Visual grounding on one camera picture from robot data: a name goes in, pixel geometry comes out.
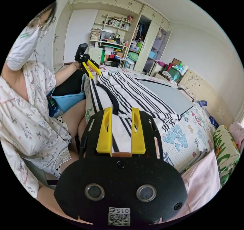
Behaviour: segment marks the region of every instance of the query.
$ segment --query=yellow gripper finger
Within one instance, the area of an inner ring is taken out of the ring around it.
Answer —
[[[131,155],[143,155],[146,152],[146,147],[138,108],[132,108],[131,127]]]
[[[99,154],[110,154],[112,157],[112,149],[112,107],[108,107],[104,110],[96,150]]]
[[[101,75],[100,69],[98,69],[90,60],[87,61],[88,66],[95,71],[98,75]]]
[[[85,70],[83,70],[83,71],[86,73],[86,75],[87,75],[89,78],[93,79],[92,73],[91,73],[90,70],[88,69],[87,65],[86,65],[84,62],[82,62],[82,64],[83,64],[83,67],[84,67],[84,69],[85,69]]]

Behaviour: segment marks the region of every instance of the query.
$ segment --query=dark hair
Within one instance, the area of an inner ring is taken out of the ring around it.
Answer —
[[[47,6],[44,10],[42,10],[36,17],[40,17],[42,16],[44,13],[48,12],[51,10],[51,13],[47,19],[47,23],[48,25],[50,25],[53,21],[53,18],[55,16],[56,10],[57,10],[57,2],[53,2],[52,4],[50,4],[49,6]]]

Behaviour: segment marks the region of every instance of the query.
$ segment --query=ceiling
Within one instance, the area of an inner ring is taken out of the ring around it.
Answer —
[[[216,21],[190,0],[140,0],[142,3],[157,9],[171,23],[196,27],[222,41],[228,41],[222,28]]]

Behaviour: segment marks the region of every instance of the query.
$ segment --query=hello kitty print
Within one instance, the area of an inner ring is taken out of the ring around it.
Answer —
[[[67,148],[71,137],[65,123],[49,117],[46,94],[56,85],[55,75],[35,61],[28,61],[23,73],[29,102],[0,76],[0,137],[15,175],[35,197],[38,181],[22,158],[53,174],[71,158]]]

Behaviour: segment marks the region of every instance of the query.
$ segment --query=black bag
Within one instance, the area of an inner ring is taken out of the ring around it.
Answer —
[[[81,92],[82,77],[84,72],[76,70],[66,81],[55,88],[53,96],[75,95]]]

